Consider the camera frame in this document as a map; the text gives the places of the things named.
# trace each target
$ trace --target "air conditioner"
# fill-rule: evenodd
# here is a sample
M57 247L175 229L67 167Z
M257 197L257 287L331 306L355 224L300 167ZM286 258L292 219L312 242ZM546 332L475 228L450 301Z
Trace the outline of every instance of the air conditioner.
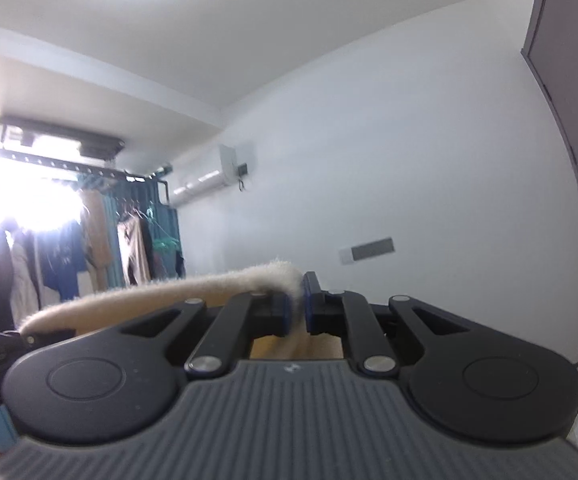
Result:
M174 169L168 179L169 203L179 206L219 187L235 184L237 171L236 150L219 144L180 170Z

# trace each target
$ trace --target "fuzzy fabric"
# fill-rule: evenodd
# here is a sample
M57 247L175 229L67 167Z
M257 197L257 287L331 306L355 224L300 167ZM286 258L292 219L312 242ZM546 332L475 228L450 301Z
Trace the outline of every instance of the fuzzy fabric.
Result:
M339 338L310 336L304 325L303 274L287 262L272 262L226 274L149 283L92 294L41 310L24 320L22 335L72 329L76 335L113 326L179 301L202 298L207 306L221 306L241 292L284 292L291 298L293 325L288 336L268 336L254 342L252 358L341 358Z

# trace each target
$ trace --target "silver screw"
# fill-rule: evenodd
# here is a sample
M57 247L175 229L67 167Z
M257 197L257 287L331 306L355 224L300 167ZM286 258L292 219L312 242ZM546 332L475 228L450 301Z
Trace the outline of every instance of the silver screw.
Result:
M217 357L212 355L201 355L189 363L189 368L194 372L209 373L216 371L220 366L222 366L222 364L223 362Z
M363 366L370 372L390 372L396 368L396 361L386 355L374 355L365 359Z

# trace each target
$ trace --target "ceiling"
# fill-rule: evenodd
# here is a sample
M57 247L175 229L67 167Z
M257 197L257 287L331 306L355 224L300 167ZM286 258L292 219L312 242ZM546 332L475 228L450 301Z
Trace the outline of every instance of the ceiling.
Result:
M157 146L163 162L279 76L459 1L0 0L0 109Z

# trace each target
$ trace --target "ribbed gray surface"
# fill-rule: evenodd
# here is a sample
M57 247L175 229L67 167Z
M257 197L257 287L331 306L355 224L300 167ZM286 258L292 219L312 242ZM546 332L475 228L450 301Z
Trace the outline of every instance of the ribbed gray surface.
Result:
M98 448L24 438L0 459L4 479L578 480L563 440L495 450L421 421L400 390L343 361L240 362L197 381L143 434Z

